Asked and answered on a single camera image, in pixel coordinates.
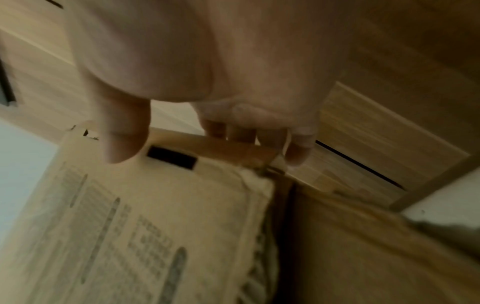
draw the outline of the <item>corrugated cardboard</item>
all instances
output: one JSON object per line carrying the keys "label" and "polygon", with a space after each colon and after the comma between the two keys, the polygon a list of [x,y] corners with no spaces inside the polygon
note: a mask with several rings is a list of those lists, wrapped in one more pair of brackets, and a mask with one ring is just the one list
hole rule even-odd
{"label": "corrugated cardboard", "polygon": [[273,150],[152,130],[107,165],[96,137],[74,128],[32,194],[0,252],[2,303],[267,303],[278,254],[274,302],[480,303],[472,256],[388,211],[291,191]]}

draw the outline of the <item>black rectangle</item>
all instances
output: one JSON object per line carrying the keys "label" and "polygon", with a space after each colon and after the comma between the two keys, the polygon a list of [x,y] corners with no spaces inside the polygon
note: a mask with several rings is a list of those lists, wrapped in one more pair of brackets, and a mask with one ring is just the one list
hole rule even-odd
{"label": "black rectangle", "polygon": [[196,157],[155,146],[150,147],[147,156],[189,170],[197,163]]}

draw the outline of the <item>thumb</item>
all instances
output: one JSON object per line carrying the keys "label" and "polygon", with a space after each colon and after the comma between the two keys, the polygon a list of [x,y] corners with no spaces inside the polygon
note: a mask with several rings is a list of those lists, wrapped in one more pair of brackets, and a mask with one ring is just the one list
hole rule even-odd
{"label": "thumb", "polygon": [[133,157],[149,135],[150,100],[120,91],[89,71],[82,69],[80,73],[105,160],[119,163]]}

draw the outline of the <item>cardboard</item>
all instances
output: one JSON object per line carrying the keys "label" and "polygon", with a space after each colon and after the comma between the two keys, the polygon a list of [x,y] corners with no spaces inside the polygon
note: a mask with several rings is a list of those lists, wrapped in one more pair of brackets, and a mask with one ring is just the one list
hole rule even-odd
{"label": "cardboard", "polygon": [[95,127],[77,126],[3,244],[1,302],[480,303],[476,231],[284,170],[267,148],[156,129],[108,165]]}

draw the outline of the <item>brown cardboard box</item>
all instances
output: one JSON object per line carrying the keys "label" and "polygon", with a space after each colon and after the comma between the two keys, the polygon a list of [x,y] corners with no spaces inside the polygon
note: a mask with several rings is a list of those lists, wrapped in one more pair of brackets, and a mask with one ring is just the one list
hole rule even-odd
{"label": "brown cardboard box", "polygon": [[64,139],[0,252],[2,303],[480,303],[476,260],[290,191],[275,151],[152,130],[122,164],[99,155],[92,125]]}

